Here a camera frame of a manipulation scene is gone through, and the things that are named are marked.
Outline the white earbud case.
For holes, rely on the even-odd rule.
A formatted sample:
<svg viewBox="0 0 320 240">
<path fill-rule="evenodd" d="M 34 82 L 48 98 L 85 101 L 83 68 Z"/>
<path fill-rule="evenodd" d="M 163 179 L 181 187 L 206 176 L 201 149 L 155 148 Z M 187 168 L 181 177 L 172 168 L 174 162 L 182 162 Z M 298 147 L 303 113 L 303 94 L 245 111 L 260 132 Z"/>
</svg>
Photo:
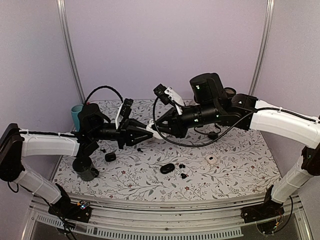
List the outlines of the white earbud case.
<svg viewBox="0 0 320 240">
<path fill-rule="evenodd" d="M 148 122 L 148 124 L 146 125 L 146 128 L 145 128 L 145 129 L 146 129 L 148 132 L 151 132 L 151 133 L 153 133 L 153 134 L 157 134 L 158 132 L 153 129 L 154 125 L 155 125 L 154 120 L 153 120 L 153 119 L 150 119 L 149 122 Z"/>
</svg>

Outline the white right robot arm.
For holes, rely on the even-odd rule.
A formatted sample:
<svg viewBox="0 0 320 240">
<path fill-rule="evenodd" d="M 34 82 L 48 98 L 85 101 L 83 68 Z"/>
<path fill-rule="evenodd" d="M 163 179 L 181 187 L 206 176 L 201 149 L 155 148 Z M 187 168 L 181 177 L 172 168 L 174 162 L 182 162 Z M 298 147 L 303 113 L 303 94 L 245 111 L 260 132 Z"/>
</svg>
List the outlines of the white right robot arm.
<svg viewBox="0 0 320 240">
<path fill-rule="evenodd" d="M 294 167 L 267 190 L 264 203 L 258 208 L 262 218 L 269 218 L 291 194 L 309 179 L 319 176 L 320 120 L 317 117 L 274 106 L 234 89 L 227 92 L 217 73 L 200 74 L 189 83 L 195 105 L 186 106 L 174 90 L 162 84 L 153 90 L 157 100 L 172 105 L 165 115 L 152 119 L 152 129 L 162 139 L 166 139 L 164 133 L 184 138 L 190 128 L 219 124 L 228 128 L 216 139 L 199 144 L 200 148 L 217 142 L 233 128 L 272 133 L 305 145 Z"/>
</svg>

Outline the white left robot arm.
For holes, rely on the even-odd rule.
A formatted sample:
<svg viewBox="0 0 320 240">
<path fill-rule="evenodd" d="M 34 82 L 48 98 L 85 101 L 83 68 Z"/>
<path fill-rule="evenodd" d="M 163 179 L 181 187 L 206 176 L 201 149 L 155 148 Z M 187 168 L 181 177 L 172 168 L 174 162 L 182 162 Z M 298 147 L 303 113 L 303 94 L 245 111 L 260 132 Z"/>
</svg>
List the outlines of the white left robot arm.
<svg viewBox="0 0 320 240">
<path fill-rule="evenodd" d="M 14 182 L 49 203 L 63 216 L 74 213 L 74 205 L 64 190 L 22 164 L 28 156 L 89 157 L 98 147 L 99 140 L 116 141 L 118 147 L 134 146 L 151 139 L 148 125 L 129 118 L 131 107 L 122 104 L 114 123 L 103 114 L 96 103 L 84 105 L 78 113 L 78 132 L 33 132 L 20 129 L 16 123 L 8 125 L 0 138 L 0 179 Z"/>
</svg>

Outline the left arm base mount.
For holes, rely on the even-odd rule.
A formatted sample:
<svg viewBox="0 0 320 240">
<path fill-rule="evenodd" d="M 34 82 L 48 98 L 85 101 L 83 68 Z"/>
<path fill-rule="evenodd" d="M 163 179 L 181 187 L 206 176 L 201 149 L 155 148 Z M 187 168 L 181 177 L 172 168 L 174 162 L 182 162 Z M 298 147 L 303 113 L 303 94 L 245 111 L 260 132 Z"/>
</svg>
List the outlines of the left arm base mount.
<svg viewBox="0 0 320 240">
<path fill-rule="evenodd" d="M 72 203 L 67 192 L 59 184 L 56 183 L 55 185 L 61 193 L 61 198 L 55 204 L 50 205 L 48 213 L 63 220 L 68 219 L 88 223 L 92 214 L 91 203 L 85 200 Z"/>
</svg>

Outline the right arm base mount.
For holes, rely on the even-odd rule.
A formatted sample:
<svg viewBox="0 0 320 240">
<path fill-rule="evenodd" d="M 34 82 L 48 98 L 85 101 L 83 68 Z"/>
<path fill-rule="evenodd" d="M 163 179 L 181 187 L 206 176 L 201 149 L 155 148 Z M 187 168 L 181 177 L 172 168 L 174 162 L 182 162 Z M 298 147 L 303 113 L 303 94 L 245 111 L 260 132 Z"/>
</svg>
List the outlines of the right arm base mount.
<svg viewBox="0 0 320 240">
<path fill-rule="evenodd" d="M 285 213 L 283 203 L 275 202 L 272 199 L 272 190 L 274 185 L 271 185 L 264 196 L 263 203 L 243 207 L 241 209 L 241 218 L 245 223 L 265 220 L 268 218 L 277 217 Z"/>
</svg>

